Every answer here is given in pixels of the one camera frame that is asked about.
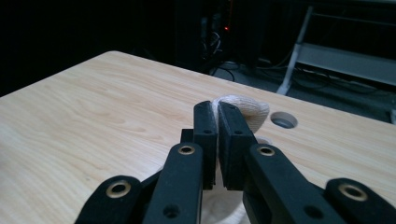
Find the light wood grain surface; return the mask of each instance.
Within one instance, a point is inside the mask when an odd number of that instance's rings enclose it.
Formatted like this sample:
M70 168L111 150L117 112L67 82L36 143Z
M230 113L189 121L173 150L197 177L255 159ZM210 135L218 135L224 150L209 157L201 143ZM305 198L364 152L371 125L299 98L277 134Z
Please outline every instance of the light wood grain surface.
M309 181L352 178L396 204L396 126L111 51L0 98L0 223L73 223L106 179L154 174L193 106L230 93L297 118L258 135Z

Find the black cable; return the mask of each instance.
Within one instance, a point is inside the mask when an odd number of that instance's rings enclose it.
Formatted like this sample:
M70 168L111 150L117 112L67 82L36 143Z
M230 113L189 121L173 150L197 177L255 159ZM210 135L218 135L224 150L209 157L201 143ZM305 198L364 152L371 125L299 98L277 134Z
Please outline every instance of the black cable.
M233 82L235 82L235 76L233 75L233 73L230 70L228 70L226 68L222 68L222 67L217 67L216 70L217 69L221 69L221 70L228 72L231 75L231 77L233 78Z
M219 67L215 67L215 70L213 70L212 74L209 74L210 76L214 76L216 74L216 72L218 71Z

